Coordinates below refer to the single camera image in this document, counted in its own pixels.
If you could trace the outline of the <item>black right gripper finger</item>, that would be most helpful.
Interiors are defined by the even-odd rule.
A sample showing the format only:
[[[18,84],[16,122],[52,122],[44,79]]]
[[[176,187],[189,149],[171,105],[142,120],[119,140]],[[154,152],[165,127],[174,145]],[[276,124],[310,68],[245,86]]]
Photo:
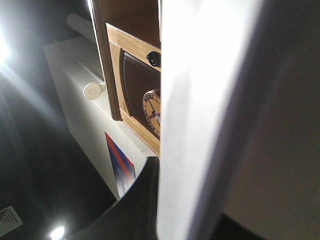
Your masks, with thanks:
[[[160,161],[149,156],[126,194],[68,240],[156,240]]]

